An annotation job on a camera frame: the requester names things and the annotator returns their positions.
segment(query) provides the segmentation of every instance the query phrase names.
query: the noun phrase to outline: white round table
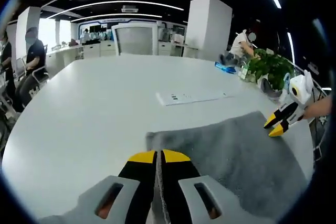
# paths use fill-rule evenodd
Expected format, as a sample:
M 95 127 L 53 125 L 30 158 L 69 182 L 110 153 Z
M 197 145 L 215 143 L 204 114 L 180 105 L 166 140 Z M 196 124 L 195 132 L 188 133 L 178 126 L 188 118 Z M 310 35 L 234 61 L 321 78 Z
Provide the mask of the white round table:
M 162 106 L 158 91 L 222 89 L 233 98 Z M 262 92 L 211 61 L 168 56 L 101 57 L 71 63 L 33 98 L 7 143 L 3 173 L 34 217 L 59 215 L 128 158 L 146 150 L 148 131 L 199 127 L 276 109 Z M 303 173 L 313 172 L 306 120 L 284 134 Z

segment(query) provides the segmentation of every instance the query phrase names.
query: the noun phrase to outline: gray cloth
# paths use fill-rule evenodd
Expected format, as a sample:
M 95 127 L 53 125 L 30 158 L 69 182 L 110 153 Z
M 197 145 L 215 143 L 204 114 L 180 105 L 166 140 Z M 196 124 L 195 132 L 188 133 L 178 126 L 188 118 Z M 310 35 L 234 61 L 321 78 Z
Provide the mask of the gray cloth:
M 149 132 L 147 149 L 184 153 L 201 175 L 210 175 L 232 191 L 243 209 L 277 221 L 307 181 L 283 139 L 268 136 L 265 121 L 257 111 L 194 129 Z

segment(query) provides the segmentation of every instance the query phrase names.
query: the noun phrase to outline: green plant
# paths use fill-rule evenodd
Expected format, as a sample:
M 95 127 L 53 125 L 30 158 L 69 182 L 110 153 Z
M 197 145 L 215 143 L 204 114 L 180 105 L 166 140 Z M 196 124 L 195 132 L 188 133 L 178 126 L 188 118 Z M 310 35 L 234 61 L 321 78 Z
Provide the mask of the green plant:
M 285 58 L 279 55 L 270 55 L 263 49 L 255 49 L 254 54 L 260 58 L 252 59 L 249 62 L 248 70 L 255 74 L 256 81 L 261 76 L 268 74 L 268 81 L 274 90 L 280 90 L 284 87 L 283 78 L 286 73 L 292 76 L 294 67 Z

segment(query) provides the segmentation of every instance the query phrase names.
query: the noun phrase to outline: ceiling vent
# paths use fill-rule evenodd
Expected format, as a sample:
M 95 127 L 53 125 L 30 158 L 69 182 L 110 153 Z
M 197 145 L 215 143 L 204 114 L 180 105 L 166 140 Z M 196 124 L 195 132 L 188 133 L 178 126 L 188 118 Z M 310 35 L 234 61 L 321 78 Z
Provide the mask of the ceiling vent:
M 135 5 L 123 5 L 121 9 L 123 13 L 137 13 L 138 10 Z

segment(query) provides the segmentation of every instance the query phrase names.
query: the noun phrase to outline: man in black shirt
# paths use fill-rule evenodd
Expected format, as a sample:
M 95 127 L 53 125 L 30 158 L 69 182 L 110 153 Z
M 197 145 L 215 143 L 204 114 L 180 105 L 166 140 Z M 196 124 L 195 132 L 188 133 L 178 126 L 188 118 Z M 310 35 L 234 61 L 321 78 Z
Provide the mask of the man in black shirt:
M 0 68 L 1 73 L 5 72 L 6 81 L 8 81 L 6 86 L 6 92 L 13 102 L 14 110 L 16 110 L 17 112 L 22 112 L 22 104 L 15 97 L 15 84 L 12 68 L 12 45 L 8 41 L 8 35 L 6 31 L 0 41 L 3 47 L 0 60 Z
M 37 70 L 45 65 L 46 53 L 41 40 L 37 38 L 38 31 L 36 27 L 32 27 L 27 30 L 26 42 L 31 45 L 28 49 L 26 60 L 26 76 L 16 88 L 15 95 L 22 101 L 24 106 L 32 100 L 32 96 L 29 91 L 38 87 L 36 79 L 32 76 L 34 70 Z M 36 77 L 42 78 L 45 69 L 41 69 L 36 72 Z

